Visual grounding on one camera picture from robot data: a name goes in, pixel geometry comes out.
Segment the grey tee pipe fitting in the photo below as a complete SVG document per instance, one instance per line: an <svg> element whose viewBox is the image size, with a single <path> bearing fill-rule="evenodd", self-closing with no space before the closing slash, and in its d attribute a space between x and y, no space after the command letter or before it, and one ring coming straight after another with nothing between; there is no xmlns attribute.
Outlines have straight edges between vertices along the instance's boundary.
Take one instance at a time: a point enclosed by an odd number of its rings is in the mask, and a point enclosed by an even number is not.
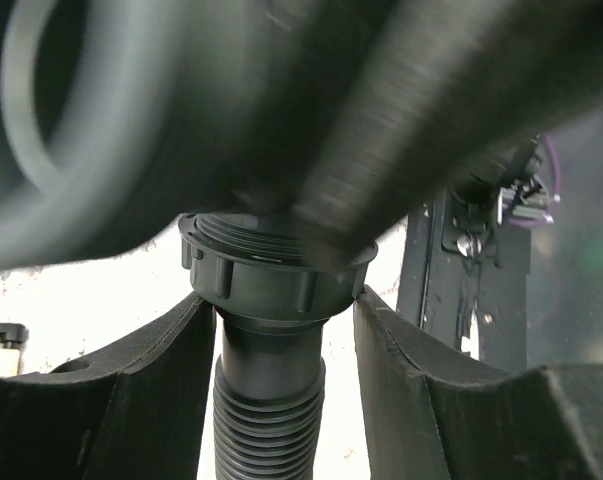
<svg viewBox="0 0 603 480"><path fill-rule="evenodd" d="M185 213L286 212L333 156L372 1L0 1L0 271Z"/></svg>

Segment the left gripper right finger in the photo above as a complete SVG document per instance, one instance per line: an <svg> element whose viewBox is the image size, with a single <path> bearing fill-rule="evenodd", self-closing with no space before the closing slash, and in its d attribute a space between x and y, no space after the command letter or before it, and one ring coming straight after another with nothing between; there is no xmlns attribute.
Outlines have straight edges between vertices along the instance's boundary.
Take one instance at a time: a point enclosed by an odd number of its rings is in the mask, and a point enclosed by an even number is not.
<svg viewBox="0 0 603 480"><path fill-rule="evenodd" d="M603 364L509 374L402 320L354 308L375 479L603 479Z"/></svg>

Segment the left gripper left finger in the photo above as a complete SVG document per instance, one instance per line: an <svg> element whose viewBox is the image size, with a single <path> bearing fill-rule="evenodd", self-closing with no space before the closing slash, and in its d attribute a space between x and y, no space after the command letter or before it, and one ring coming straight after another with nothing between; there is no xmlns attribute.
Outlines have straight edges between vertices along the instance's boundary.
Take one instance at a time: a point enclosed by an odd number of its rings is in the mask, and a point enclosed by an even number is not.
<svg viewBox="0 0 603 480"><path fill-rule="evenodd" d="M215 327L190 294L48 374L0 378L0 479L196 478Z"/></svg>

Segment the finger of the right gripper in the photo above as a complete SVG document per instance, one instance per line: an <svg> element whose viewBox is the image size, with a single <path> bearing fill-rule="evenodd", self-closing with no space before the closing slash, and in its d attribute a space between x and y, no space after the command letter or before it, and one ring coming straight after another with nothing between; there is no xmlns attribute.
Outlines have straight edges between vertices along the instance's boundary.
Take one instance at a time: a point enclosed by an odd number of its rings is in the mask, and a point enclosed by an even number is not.
<svg viewBox="0 0 603 480"><path fill-rule="evenodd" d="M342 265L490 152L603 104L603 1L402 1L295 206Z"/></svg>

